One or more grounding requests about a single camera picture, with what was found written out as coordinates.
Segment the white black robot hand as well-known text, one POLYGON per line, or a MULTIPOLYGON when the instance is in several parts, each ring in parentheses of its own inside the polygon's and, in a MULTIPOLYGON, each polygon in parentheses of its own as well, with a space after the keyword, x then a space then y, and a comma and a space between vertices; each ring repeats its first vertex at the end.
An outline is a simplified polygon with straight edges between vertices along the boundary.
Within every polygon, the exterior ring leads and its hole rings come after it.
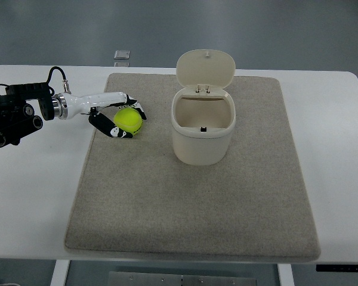
POLYGON ((59 119, 71 119, 77 114, 88 116, 89 122, 103 134, 113 138, 132 138, 133 132, 118 126, 100 111, 108 107, 118 109, 131 108, 135 110, 142 120, 146 120, 146 114, 140 103, 124 92, 105 92, 101 94, 76 97, 69 93, 58 94, 55 99, 59 101, 59 111, 55 116, 59 119))

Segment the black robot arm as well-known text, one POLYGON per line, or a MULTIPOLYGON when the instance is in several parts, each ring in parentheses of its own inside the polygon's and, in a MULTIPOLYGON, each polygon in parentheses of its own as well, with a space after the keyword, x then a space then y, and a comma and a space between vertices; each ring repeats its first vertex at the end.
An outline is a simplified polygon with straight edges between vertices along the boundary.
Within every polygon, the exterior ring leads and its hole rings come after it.
POLYGON ((0 148, 43 127, 43 121, 67 114, 65 97, 56 95, 47 82, 7 85, 0 95, 0 148))

